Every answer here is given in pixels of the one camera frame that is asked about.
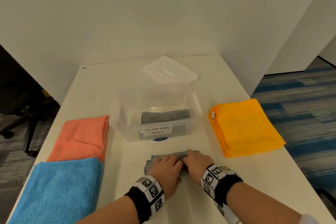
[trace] storage box label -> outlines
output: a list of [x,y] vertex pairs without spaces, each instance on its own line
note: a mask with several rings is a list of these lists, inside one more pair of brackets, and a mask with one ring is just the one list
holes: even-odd
[[166,134],[173,133],[173,126],[143,129],[142,133],[144,136],[152,136],[152,135],[164,136]]

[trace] white plastic lid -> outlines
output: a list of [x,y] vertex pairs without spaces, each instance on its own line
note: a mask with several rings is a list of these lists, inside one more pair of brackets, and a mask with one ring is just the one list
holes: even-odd
[[198,74],[167,56],[143,67],[146,73],[160,83],[192,82]]

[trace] stack of yellow towels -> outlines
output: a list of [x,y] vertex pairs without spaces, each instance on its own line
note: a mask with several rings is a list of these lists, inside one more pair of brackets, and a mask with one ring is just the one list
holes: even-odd
[[216,105],[208,117],[227,158],[280,149],[285,144],[256,99]]

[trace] pink towel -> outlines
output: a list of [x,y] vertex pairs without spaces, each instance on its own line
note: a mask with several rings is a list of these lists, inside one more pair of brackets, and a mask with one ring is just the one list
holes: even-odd
[[105,156],[109,116],[67,120],[47,161],[98,158]]

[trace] blue sticker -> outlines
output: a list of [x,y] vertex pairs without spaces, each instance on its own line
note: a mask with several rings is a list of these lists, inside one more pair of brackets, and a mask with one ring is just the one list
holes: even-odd
[[157,142],[160,142],[160,141],[164,141],[166,139],[168,139],[169,137],[159,137],[157,139],[154,139],[153,141],[157,141]]

